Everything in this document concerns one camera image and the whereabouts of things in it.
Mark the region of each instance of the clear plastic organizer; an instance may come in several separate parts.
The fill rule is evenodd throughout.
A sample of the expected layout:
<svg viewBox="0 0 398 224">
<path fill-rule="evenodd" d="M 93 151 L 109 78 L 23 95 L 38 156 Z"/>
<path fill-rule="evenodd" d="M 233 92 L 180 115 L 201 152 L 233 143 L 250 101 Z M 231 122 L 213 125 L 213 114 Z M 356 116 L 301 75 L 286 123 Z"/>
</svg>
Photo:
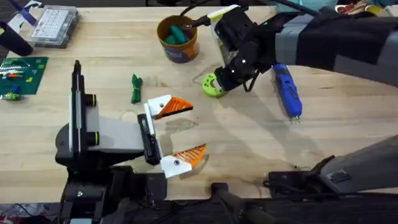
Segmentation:
<svg viewBox="0 0 398 224">
<path fill-rule="evenodd" d="M 79 14 L 73 6 L 45 6 L 28 40 L 35 47 L 64 49 L 77 25 Z"/>
</svg>

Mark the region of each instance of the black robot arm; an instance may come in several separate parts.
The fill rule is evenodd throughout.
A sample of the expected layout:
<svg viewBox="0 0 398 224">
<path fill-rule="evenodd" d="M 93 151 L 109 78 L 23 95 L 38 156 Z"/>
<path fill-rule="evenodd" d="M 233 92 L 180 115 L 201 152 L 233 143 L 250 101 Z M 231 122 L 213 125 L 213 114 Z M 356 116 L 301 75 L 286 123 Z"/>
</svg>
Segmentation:
<svg viewBox="0 0 398 224">
<path fill-rule="evenodd" d="M 230 91 L 276 63 L 303 65 L 398 86 L 398 18 L 364 12 L 343 15 L 323 8 L 319 15 L 283 12 L 261 24 L 237 7 L 215 31 L 237 54 L 216 69 L 218 85 Z"/>
</svg>

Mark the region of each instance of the wooden table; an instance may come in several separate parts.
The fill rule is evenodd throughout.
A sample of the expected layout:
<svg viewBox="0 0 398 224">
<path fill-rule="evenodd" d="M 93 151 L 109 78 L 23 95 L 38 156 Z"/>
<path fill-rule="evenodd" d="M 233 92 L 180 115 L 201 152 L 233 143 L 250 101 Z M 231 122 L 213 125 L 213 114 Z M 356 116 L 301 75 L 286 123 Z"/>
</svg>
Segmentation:
<svg viewBox="0 0 398 224">
<path fill-rule="evenodd" d="M 206 198 L 212 182 L 229 183 L 242 197 L 268 197 L 261 187 L 273 170 L 309 168 L 324 157 L 346 154 L 397 134 L 398 89 L 338 73 L 290 67 L 302 103 L 300 124 L 288 122 L 270 73 L 251 93 L 237 88 L 220 99 L 206 96 L 203 76 L 220 63 L 210 29 L 198 30 L 199 55 L 189 63 L 169 61 L 159 44 L 159 21 L 182 8 L 81 8 L 81 21 L 65 50 L 37 49 L 50 57 L 36 95 L 0 102 L 0 203 L 58 202 L 67 177 L 55 160 L 55 135 L 67 122 L 70 73 L 80 60 L 88 93 L 100 113 L 135 121 L 142 105 L 130 104 L 131 74 L 144 79 L 143 101 L 171 94 L 194 110 L 156 121 L 164 154 L 207 143 L 205 159 L 192 173 L 169 179 L 168 198 Z M 198 18 L 215 7 L 189 12 Z M 250 7 L 261 22 L 273 7 Z M 27 35 L 28 26 L 21 33 Z M 139 172 L 158 167 L 143 159 L 125 162 Z"/>
</svg>

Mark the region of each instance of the orange gripper pad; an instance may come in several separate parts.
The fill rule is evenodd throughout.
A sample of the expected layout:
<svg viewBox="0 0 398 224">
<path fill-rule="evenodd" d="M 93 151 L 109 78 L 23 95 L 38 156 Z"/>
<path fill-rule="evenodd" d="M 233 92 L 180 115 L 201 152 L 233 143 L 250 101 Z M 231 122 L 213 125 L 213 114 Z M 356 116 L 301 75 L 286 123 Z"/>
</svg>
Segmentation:
<svg viewBox="0 0 398 224">
<path fill-rule="evenodd" d="M 184 111 L 192 110 L 193 105 L 183 99 L 172 97 L 172 99 L 164 106 L 162 111 L 155 116 L 155 119 L 164 118 L 173 114 L 181 113 Z"/>
<path fill-rule="evenodd" d="M 204 155 L 205 149 L 206 149 L 206 144 L 203 144 L 197 147 L 193 147 L 191 149 L 187 149 L 182 152 L 178 152 L 176 154 L 173 154 L 173 156 L 183 160 L 184 162 L 191 164 L 192 168 L 194 168 L 198 164 L 202 156 Z"/>
</svg>

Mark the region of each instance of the blue screwdriver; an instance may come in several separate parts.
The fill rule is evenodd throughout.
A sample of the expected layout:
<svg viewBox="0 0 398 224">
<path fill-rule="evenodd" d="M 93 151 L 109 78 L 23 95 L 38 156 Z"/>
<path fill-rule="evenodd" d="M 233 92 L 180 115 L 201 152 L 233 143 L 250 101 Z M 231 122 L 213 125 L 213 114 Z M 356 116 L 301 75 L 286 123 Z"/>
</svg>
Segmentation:
<svg viewBox="0 0 398 224">
<path fill-rule="evenodd" d="M 287 116 L 300 122 L 302 114 L 302 104 L 300 101 L 297 87 L 294 85 L 293 78 L 286 65 L 277 64 L 272 67 L 275 72 L 275 82 L 279 89 Z"/>
</svg>

